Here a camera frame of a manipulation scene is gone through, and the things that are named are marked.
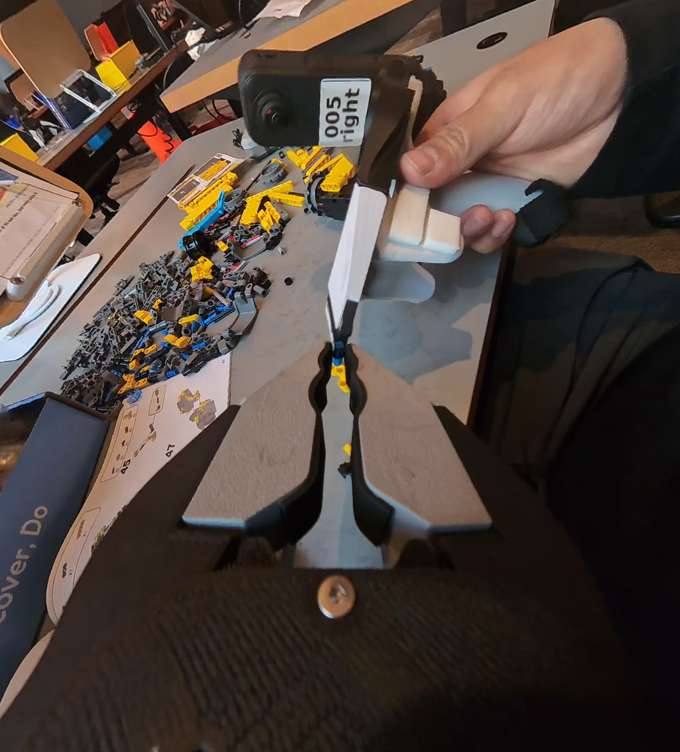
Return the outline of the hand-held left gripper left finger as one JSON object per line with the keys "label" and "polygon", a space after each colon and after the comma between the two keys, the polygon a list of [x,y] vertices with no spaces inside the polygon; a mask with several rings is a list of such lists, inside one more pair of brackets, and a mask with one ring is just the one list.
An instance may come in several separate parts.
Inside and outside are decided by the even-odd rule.
{"label": "hand-held left gripper left finger", "polygon": [[329,343],[248,396],[184,512],[190,526],[294,545],[322,510]]}

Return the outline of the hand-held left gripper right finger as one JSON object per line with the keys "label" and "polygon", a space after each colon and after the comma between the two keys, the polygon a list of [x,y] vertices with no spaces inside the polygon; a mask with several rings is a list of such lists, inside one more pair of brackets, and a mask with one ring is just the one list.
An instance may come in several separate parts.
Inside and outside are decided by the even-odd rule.
{"label": "hand-held left gripper right finger", "polygon": [[427,398],[357,345],[346,349],[354,417],[354,517],[378,547],[488,530],[492,518]]}

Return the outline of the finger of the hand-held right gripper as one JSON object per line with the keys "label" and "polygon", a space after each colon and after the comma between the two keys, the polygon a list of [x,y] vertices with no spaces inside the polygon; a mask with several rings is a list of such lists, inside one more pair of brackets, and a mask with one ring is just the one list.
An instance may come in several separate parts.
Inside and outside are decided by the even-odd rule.
{"label": "finger of the hand-held right gripper", "polygon": [[356,185],[328,278],[326,314],[334,344],[347,344],[361,301],[388,196]]}

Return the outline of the person's right forearm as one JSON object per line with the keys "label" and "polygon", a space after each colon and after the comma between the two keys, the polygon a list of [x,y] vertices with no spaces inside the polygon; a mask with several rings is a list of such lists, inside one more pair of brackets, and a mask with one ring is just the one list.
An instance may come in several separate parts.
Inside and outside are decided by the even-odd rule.
{"label": "person's right forearm", "polygon": [[628,81],[611,136],[579,181],[574,199],[615,199],[680,190],[680,1],[633,1],[590,11],[622,31]]}

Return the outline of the long wooden background desk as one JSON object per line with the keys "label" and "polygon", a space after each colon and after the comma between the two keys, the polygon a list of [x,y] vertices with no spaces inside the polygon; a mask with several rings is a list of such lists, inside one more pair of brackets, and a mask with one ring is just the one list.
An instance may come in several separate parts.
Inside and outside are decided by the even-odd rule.
{"label": "long wooden background desk", "polygon": [[241,117],[238,65],[252,49],[384,53],[440,5],[435,1],[317,1],[298,18],[256,21],[216,42],[161,94],[170,112],[223,99]]}

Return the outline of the person's right hand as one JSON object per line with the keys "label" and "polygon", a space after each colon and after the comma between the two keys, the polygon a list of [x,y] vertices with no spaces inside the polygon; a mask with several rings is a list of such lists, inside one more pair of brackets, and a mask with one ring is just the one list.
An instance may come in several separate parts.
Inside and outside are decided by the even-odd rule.
{"label": "person's right hand", "polygon": [[434,189],[475,169],[568,189],[613,131],[627,78],[617,23],[599,17],[576,25],[450,96],[401,157],[401,175]]}

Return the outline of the pile of yellow beam bricks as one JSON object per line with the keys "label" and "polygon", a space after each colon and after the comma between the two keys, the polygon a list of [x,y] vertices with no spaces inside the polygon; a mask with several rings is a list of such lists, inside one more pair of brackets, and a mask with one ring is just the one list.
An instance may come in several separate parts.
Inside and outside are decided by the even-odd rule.
{"label": "pile of yellow beam bricks", "polygon": [[[288,173],[283,182],[266,185],[260,173],[272,159],[282,160]],[[291,220],[290,208],[344,220],[356,178],[356,166],[344,153],[327,146],[280,150],[277,156],[268,151],[265,163],[250,178],[238,173],[244,164],[245,160],[223,175],[186,209],[177,207],[185,214],[180,222],[184,233],[216,204],[224,204],[225,214],[205,232],[216,241],[217,252],[245,258],[280,243]]]}

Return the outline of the open instruction booklet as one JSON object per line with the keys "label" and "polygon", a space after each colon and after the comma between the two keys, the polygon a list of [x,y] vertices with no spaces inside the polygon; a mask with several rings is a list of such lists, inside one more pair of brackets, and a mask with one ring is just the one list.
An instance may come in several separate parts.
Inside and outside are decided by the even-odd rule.
{"label": "open instruction booklet", "polygon": [[134,405],[122,403],[101,469],[47,582],[47,614],[54,624],[120,512],[161,467],[227,409],[230,377],[228,354],[193,375],[177,375],[144,388]]}

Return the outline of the pile of dark grey bricks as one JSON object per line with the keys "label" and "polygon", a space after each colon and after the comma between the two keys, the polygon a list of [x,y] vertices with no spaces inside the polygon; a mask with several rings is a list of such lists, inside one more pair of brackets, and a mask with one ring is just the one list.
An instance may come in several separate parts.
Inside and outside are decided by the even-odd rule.
{"label": "pile of dark grey bricks", "polygon": [[169,252],[139,265],[85,324],[61,375],[61,395],[100,412],[132,389],[193,375],[230,354],[256,318],[236,323],[236,293],[266,297],[271,279],[259,266]]}

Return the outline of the clear acrylic sign holder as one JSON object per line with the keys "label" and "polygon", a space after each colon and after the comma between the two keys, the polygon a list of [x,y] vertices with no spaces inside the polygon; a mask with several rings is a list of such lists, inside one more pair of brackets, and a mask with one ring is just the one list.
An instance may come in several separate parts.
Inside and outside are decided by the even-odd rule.
{"label": "clear acrylic sign holder", "polygon": [[47,103],[64,128],[75,130],[97,118],[116,98],[117,93],[100,80],[96,70],[76,70]]}

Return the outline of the white panel with logo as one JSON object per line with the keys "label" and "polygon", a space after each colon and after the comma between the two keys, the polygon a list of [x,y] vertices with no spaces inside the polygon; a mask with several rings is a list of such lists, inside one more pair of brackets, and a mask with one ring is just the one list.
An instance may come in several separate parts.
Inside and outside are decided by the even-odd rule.
{"label": "white panel with logo", "polygon": [[496,62],[545,40],[554,1],[443,1],[444,37],[453,36],[467,61]]}

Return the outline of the wooden chair back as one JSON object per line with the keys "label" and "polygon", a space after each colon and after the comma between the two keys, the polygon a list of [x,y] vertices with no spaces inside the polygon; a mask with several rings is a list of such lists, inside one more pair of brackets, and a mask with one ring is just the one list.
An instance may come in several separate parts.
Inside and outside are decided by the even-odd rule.
{"label": "wooden chair back", "polygon": [[90,56],[55,1],[36,1],[0,23],[0,39],[34,87],[48,99],[78,71],[89,71]]}

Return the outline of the dark blue box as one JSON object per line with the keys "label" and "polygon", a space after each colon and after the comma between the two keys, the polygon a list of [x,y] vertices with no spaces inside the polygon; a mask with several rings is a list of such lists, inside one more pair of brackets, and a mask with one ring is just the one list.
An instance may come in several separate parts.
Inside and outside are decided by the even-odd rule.
{"label": "dark blue box", "polygon": [[106,417],[45,392],[6,407],[17,443],[0,490],[0,702],[35,643],[47,578],[79,513],[110,426]]}

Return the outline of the wooden board with printed sheet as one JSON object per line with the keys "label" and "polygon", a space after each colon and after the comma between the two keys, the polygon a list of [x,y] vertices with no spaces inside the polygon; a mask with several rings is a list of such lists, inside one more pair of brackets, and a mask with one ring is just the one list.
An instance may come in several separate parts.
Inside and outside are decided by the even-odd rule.
{"label": "wooden board with printed sheet", "polygon": [[0,145],[0,328],[22,314],[91,210],[79,186]]}

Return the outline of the white flat base plate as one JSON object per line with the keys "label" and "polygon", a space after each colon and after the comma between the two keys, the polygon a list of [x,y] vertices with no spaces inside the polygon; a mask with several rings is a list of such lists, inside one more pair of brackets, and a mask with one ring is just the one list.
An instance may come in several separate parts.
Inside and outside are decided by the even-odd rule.
{"label": "white flat base plate", "polygon": [[53,269],[22,314],[0,328],[0,362],[20,360],[34,348],[100,260],[95,253]]}

